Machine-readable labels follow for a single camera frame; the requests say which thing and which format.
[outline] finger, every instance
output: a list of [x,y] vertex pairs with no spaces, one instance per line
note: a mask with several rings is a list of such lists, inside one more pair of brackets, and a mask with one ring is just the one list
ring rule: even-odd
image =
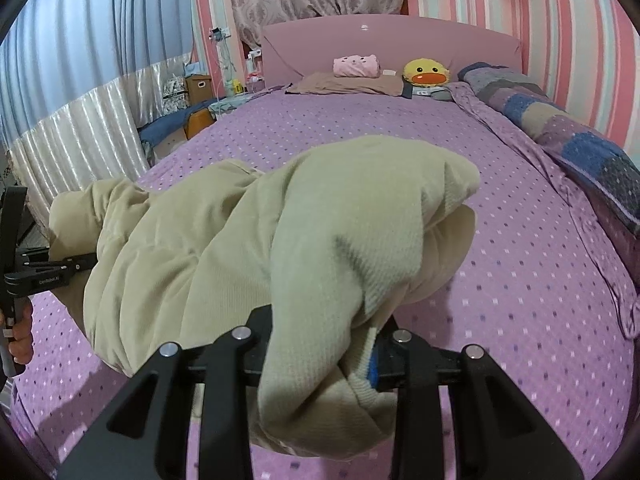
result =
[[22,319],[14,326],[14,338],[24,339],[31,334],[31,327],[33,326],[33,306],[31,301],[28,301],[22,311]]
[[29,298],[26,298],[24,306],[22,308],[22,319],[33,319],[33,304]]
[[23,319],[14,326],[14,339],[26,339],[31,335],[31,323],[27,319]]
[[23,339],[9,343],[9,352],[17,363],[27,365],[33,358],[33,339]]

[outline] wall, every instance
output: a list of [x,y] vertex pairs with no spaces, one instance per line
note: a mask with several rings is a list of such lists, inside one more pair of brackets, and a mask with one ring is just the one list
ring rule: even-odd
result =
[[[192,0],[194,59],[204,60],[214,94],[224,95],[224,81],[244,81],[244,52],[233,19],[231,0]],[[229,28],[231,37],[217,46],[209,39],[212,28]]]
[[640,165],[640,40],[616,0],[408,0],[410,14],[523,41],[525,71]]

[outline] pink plush toy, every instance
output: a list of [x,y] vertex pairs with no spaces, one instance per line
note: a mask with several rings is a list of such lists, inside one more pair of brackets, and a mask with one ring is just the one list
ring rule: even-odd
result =
[[336,77],[380,77],[380,63],[376,56],[349,56],[334,59]]

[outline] polka dot bedsheet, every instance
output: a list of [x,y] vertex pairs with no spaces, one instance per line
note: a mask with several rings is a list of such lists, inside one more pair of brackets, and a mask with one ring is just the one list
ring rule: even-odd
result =
[[[388,96],[267,94],[223,116],[141,180],[152,189],[235,157],[269,171],[318,144],[365,134],[423,139],[460,153],[481,173],[468,200],[472,248],[455,277],[396,317],[435,346],[484,345],[543,413],[591,479],[616,450],[632,389],[633,345],[560,196],[526,160],[454,103]],[[612,250],[610,244],[602,248]],[[63,460],[125,383],[93,355],[64,307],[34,298],[35,357],[16,381],[14,428],[45,467]],[[447,480],[454,474],[444,404]],[[195,477],[195,450],[190,476]],[[391,444],[350,462],[252,449],[260,480],[383,480]]]

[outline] brown pillow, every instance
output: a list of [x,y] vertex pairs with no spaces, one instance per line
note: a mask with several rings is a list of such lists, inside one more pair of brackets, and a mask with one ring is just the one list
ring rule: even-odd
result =
[[402,78],[395,75],[369,77],[336,77],[333,73],[316,72],[285,90],[288,94],[402,94]]

